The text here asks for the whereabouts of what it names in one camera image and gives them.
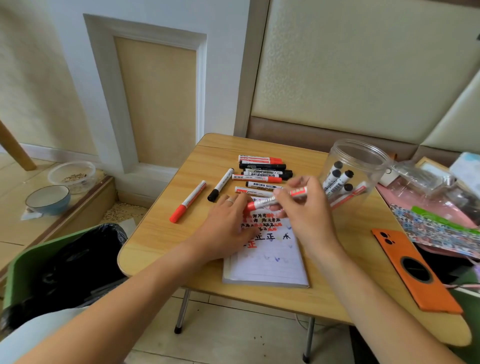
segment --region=clear plastic food container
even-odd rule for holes
[[[60,164],[48,173],[51,184],[67,186],[71,194],[81,194],[95,184],[96,168],[91,162],[68,162]]]
[[[392,163],[384,151],[360,140],[335,142],[319,180],[336,224],[351,218]]]

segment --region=orange phone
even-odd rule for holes
[[[372,229],[372,232],[420,310],[463,313],[405,233],[387,229]]]

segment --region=hand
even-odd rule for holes
[[[288,181],[290,188],[275,189],[274,195],[283,207],[278,214],[288,216],[295,235],[307,252],[325,249],[341,249],[335,233],[332,213],[325,192],[316,177],[301,176]],[[296,202],[288,193],[293,188],[308,187],[308,196],[304,203]]]
[[[260,231],[251,227],[241,229],[243,210],[252,198],[246,194],[222,195],[208,213],[201,227],[185,241],[189,246],[198,249],[198,254],[205,262],[225,258],[238,252]]]

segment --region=person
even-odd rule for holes
[[[303,176],[289,182],[291,188],[303,185],[308,186],[308,197],[302,204],[285,189],[275,190],[283,207],[276,213],[290,218],[305,251],[377,360],[381,364],[462,363],[348,256],[336,236],[328,201],[318,180]],[[259,233],[257,228],[240,230],[249,199],[246,194],[220,197],[190,238],[83,310],[17,363],[122,363],[180,285],[208,261],[230,256]]]

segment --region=black trash bag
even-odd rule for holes
[[[34,317],[82,306],[92,294],[122,282],[117,255],[127,241],[118,224],[102,224],[61,248],[30,283],[32,296],[7,307],[0,330],[9,333]]]

